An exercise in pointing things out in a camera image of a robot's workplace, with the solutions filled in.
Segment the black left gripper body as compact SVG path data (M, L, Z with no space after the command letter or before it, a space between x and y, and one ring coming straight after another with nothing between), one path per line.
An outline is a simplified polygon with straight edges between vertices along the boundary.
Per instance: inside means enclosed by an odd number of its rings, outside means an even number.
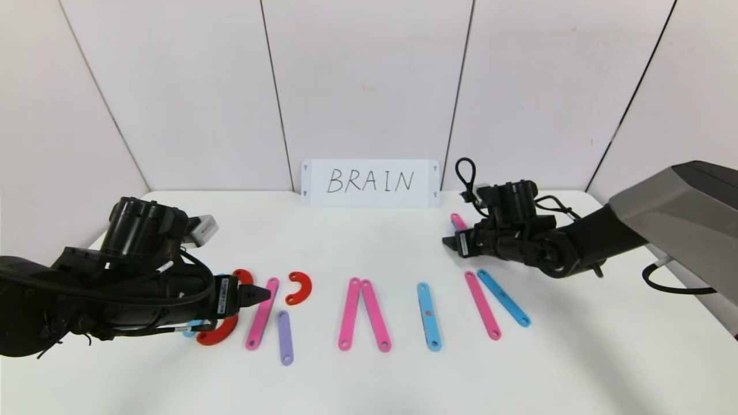
M233 275L214 276L213 291L192 304L177 305L170 310L171 324L194 320L213 322L229 318L238 310L238 278Z

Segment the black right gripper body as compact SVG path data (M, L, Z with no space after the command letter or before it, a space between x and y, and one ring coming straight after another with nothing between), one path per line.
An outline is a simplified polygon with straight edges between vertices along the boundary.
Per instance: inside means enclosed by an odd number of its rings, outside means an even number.
M490 256L501 258L498 249L498 229L493 224L475 224L454 235L456 250L461 258Z

